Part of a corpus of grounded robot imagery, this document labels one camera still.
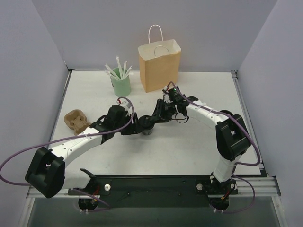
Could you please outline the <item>black cup lid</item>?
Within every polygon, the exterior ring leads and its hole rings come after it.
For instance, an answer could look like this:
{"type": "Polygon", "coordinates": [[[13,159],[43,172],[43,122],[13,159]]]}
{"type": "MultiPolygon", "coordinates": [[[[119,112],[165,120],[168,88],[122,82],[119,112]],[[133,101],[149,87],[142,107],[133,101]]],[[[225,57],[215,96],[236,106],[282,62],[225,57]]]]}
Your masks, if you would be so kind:
{"type": "Polygon", "coordinates": [[[154,127],[155,123],[151,121],[151,116],[143,115],[139,118],[139,124],[144,130],[150,130],[154,127]]]}

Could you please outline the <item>black coffee cup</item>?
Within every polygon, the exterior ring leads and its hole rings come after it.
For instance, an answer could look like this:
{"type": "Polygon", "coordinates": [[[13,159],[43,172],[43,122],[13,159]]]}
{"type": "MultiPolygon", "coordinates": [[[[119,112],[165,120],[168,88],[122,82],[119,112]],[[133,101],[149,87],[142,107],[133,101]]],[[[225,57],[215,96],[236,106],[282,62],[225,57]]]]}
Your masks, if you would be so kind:
{"type": "Polygon", "coordinates": [[[144,129],[142,131],[142,134],[145,135],[145,136],[148,136],[148,135],[151,135],[153,132],[153,127],[152,128],[148,128],[148,129],[144,129]]]}
{"type": "Polygon", "coordinates": [[[225,116],[233,116],[233,113],[228,110],[221,110],[219,113],[225,116]]]}

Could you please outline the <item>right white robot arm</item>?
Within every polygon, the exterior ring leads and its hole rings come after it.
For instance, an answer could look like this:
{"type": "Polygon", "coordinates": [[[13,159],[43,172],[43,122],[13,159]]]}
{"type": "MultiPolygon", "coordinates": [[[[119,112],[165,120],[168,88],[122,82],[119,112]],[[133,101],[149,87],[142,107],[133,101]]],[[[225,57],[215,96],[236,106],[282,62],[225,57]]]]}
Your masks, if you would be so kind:
{"type": "Polygon", "coordinates": [[[210,188],[220,193],[227,187],[232,177],[235,163],[251,146],[246,137],[247,132],[243,118],[239,114],[211,109],[194,96],[186,97],[177,88],[163,90],[163,98],[158,99],[154,112],[147,123],[165,123],[173,120],[173,116],[182,114],[186,119],[193,118],[214,128],[216,146],[220,154],[217,167],[210,175],[210,188]]]}

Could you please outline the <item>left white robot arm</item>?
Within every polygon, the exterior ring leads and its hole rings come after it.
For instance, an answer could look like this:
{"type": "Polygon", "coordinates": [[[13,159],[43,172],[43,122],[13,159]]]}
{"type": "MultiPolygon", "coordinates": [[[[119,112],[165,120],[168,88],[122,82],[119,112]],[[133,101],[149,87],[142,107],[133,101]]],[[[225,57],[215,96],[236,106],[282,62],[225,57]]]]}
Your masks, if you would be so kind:
{"type": "Polygon", "coordinates": [[[94,175],[81,169],[76,174],[67,173],[66,167],[90,149],[113,138],[116,132],[122,135],[139,134],[147,117],[130,114],[129,108],[121,105],[110,107],[107,115],[101,116],[84,130],[78,138],[47,149],[39,148],[31,161],[25,180],[46,198],[55,196],[61,189],[79,188],[85,194],[96,189],[94,175]]]}

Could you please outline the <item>green straw holder cup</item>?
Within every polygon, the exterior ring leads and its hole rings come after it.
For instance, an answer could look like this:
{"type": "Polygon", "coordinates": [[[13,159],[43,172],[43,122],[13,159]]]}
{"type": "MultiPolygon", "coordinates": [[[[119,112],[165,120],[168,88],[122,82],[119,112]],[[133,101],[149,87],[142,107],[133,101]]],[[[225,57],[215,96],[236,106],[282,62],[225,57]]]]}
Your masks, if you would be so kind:
{"type": "Polygon", "coordinates": [[[116,80],[112,76],[111,83],[114,90],[114,94],[117,97],[127,97],[131,93],[131,84],[130,84],[130,78],[126,77],[123,80],[116,80]]]}

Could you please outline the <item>brown paper bag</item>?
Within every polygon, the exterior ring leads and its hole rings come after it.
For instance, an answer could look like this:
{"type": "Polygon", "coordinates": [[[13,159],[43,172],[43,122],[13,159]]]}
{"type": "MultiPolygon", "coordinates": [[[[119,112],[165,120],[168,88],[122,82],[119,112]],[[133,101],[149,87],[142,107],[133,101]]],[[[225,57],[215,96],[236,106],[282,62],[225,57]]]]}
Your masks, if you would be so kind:
{"type": "Polygon", "coordinates": [[[151,42],[150,34],[153,27],[158,27],[162,35],[162,29],[154,24],[148,31],[148,43],[138,47],[140,80],[146,93],[159,90],[169,82],[178,80],[181,47],[176,40],[164,40],[151,42]]]}

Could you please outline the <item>brown cardboard cup carrier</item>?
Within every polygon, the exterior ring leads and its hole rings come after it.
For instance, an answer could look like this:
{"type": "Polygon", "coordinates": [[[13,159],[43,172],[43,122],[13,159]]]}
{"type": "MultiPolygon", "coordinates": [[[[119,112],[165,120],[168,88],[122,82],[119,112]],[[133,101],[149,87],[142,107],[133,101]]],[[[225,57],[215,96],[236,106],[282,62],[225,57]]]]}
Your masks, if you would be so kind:
{"type": "Polygon", "coordinates": [[[75,136],[79,135],[80,133],[84,132],[86,128],[90,126],[90,122],[88,121],[86,115],[80,109],[74,109],[67,113],[64,116],[64,122],[73,130],[73,134],[75,136]]]}

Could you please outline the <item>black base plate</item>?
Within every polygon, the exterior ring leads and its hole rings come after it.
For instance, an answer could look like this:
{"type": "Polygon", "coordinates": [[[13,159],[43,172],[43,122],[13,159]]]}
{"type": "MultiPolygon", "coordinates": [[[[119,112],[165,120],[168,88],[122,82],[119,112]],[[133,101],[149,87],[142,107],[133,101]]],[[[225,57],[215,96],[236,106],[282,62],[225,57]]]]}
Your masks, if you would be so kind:
{"type": "Polygon", "coordinates": [[[238,194],[235,180],[219,183],[209,175],[97,175],[78,195],[82,209],[98,208],[199,208],[229,206],[238,194]]]}

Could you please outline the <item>aluminium frame rail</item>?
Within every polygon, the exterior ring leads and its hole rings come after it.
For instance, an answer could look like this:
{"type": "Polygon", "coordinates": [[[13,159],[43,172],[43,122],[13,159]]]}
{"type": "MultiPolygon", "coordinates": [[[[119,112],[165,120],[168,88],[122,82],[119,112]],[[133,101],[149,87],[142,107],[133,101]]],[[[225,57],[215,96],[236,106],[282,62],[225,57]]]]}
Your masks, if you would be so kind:
{"type": "MultiPolygon", "coordinates": [[[[278,182],[274,177],[247,177],[244,178],[251,183],[255,190],[256,197],[275,197],[281,196],[278,182]]],[[[236,179],[238,194],[232,197],[251,197],[253,195],[248,183],[236,179]]],[[[37,189],[29,187],[26,198],[45,198],[37,189]]]]}

